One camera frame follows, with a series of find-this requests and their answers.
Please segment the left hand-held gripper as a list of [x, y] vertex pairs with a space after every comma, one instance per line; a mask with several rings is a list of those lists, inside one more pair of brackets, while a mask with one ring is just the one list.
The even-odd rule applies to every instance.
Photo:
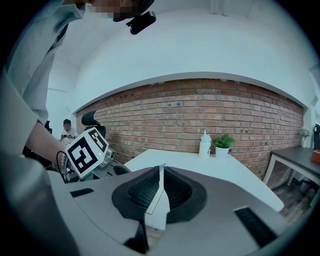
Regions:
[[108, 165], [107, 177], [131, 173], [132, 171], [124, 164], [113, 161], [115, 151], [109, 148], [109, 143], [106, 140], [107, 148], [105, 152], [102, 152], [90, 136], [90, 132], [94, 130], [95, 128], [85, 130], [65, 148], [71, 169], [77, 173], [81, 180], [90, 175], [98, 166]]

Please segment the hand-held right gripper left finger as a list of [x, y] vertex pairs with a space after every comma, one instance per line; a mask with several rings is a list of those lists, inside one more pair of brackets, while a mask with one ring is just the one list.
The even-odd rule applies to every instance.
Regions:
[[159, 166], [68, 184], [81, 210], [104, 233], [142, 254], [149, 250], [145, 213], [159, 190]]

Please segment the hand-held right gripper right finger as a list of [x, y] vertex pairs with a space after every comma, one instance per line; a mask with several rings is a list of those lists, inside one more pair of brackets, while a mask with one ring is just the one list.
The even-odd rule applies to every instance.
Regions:
[[149, 256], [252, 256], [289, 226], [270, 206], [223, 179], [165, 167], [164, 190], [166, 229]]

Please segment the person's left forearm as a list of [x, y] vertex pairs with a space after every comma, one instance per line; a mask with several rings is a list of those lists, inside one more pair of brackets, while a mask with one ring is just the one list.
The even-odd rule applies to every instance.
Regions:
[[37, 155], [54, 163], [62, 171], [66, 145], [53, 137], [39, 121], [34, 125], [25, 146]]

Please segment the black office chair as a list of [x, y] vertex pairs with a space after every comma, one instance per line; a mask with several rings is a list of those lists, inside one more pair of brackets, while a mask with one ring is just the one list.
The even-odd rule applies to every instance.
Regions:
[[95, 128], [95, 130], [91, 131], [89, 134], [101, 151], [105, 152], [107, 149], [107, 143], [105, 142], [106, 128], [95, 120], [95, 112], [96, 111], [93, 110], [84, 114], [81, 118], [81, 123], [85, 126], [85, 131]]

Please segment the white table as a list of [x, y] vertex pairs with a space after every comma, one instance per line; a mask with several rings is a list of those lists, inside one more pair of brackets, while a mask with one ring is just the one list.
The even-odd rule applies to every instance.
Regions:
[[125, 166], [132, 172], [165, 164], [182, 169], [184, 175], [199, 174], [207, 189], [208, 218], [220, 233], [244, 234], [245, 226], [235, 210], [249, 208], [275, 234], [280, 235], [289, 223], [280, 214], [284, 203], [248, 168], [227, 155], [224, 159], [210, 156], [201, 159], [195, 153], [148, 149]]

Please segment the green plant in white pot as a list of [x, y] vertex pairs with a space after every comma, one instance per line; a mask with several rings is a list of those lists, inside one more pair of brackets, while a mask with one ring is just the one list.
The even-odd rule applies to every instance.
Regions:
[[211, 143], [215, 147], [215, 157], [217, 159], [225, 159], [235, 142], [236, 140], [230, 137], [229, 134], [214, 138]]

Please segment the white spout bottle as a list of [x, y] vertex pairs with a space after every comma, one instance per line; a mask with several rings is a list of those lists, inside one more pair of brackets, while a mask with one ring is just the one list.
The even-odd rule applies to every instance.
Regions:
[[200, 144], [199, 144], [199, 153], [198, 156], [201, 159], [208, 159], [211, 153], [211, 145], [212, 145], [212, 139], [209, 134], [207, 134], [207, 131], [204, 130], [203, 135], [200, 138]]

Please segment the dark-topped side table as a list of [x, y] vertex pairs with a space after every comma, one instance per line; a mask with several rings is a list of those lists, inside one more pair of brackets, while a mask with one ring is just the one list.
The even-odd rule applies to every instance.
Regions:
[[300, 173], [304, 177], [310, 179], [318, 187], [313, 200], [309, 204], [312, 207], [320, 198], [320, 163], [312, 161], [314, 150], [306, 147], [289, 147], [284, 149], [273, 150], [270, 152], [271, 158], [263, 178], [263, 183], [267, 184], [273, 172], [276, 162], [280, 162], [287, 166], [288, 170], [292, 170], [288, 185], [290, 185], [295, 173]]

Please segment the small vase with flowers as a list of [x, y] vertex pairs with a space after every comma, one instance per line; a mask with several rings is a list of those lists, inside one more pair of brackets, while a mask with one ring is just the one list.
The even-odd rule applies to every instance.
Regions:
[[311, 136], [311, 132], [306, 128], [301, 128], [299, 134], [300, 134], [300, 138], [301, 138], [301, 146], [303, 148], [305, 148], [306, 147], [307, 138], [309, 138]]

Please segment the person's grey clothing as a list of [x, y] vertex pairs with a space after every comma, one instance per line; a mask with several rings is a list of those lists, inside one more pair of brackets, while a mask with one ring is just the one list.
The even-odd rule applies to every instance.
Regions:
[[50, 0], [29, 22], [0, 71], [0, 153], [19, 155], [36, 124], [48, 120], [46, 100], [56, 51], [85, 3]]

